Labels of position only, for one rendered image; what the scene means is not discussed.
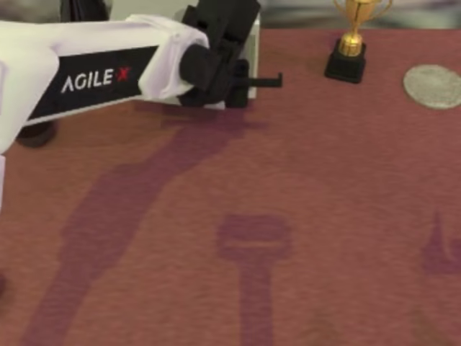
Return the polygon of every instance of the black round object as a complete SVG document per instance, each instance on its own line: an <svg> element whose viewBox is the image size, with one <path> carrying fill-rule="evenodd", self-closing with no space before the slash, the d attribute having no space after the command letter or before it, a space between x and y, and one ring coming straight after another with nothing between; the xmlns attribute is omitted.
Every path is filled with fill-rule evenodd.
<svg viewBox="0 0 461 346"><path fill-rule="evenodd" d="M56 132L54 121L30 125L21 129L16 142L27 148L40 148L55 138Z"/></svg>

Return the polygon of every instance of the brown tabletop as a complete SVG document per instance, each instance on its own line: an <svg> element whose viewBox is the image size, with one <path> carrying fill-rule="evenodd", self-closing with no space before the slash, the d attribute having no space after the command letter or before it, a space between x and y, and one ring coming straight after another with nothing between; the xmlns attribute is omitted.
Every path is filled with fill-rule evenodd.
<svg viewBox="0 0 461 346"><path fill-rule="evenodd" d="M263 31L285 86L248 110L127 103L14 146L0 345L461 345L461 109L402 87L461 72L461 32L367 31L360 85L323 77L339 34Z"/></svg>

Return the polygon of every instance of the white box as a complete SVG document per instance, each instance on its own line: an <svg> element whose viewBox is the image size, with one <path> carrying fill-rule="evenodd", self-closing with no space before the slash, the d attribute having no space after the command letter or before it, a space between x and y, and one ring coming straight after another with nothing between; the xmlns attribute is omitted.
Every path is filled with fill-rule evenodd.
<svg viewBox="0 0 461 346"><path fill-rule="evenodd" d="M124 20L131 14L157 14L181 21L188 5L196 6L197 0L112 0L112 11L110 14L110 19ZM258 75L259 30L260 26L258 16L242 52L242 58L246 58L250 63L251 78L256 78ZM256 98L256 88L250 88L249 98ZM176 98L165 100L164 103L178 104Z"/></svg>

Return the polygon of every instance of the black trophy base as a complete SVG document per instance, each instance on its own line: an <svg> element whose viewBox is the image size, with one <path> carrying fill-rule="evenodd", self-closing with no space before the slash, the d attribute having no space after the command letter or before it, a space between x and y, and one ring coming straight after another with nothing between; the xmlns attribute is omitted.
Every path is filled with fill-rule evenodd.
<svg viewBox="0 0 461 346"><path fill-rule="evenodd" d="M325 77L358 84L362 81L366 60L367 45L362 43L362 52L358 56L344 56L339 52L341 40L337 40L325 69Z"/></svg>
<svg viewBox="0 0 461 346"><path fill-rule="evenodd" d="M16 142L27 148L40 148L56 137L56 123L47 121L21 129Z"/></svg>

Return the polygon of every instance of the trophy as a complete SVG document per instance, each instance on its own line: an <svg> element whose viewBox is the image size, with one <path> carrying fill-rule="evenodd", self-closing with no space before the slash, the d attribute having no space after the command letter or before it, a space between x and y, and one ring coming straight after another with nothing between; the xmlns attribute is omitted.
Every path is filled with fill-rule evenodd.
<svg viewBox="0 0 461 346"><path fill-rule="evenodd" d="M393 0L387 0L388 4L381 11L376 11L381 0L344 0L344 7L338 0L333 1L336 8L349 20L351 29L336 41L326 66L325 76L360 83L365 69L367 45L363 43L359 27L368 20L382 16L392 6Z"/></svg>

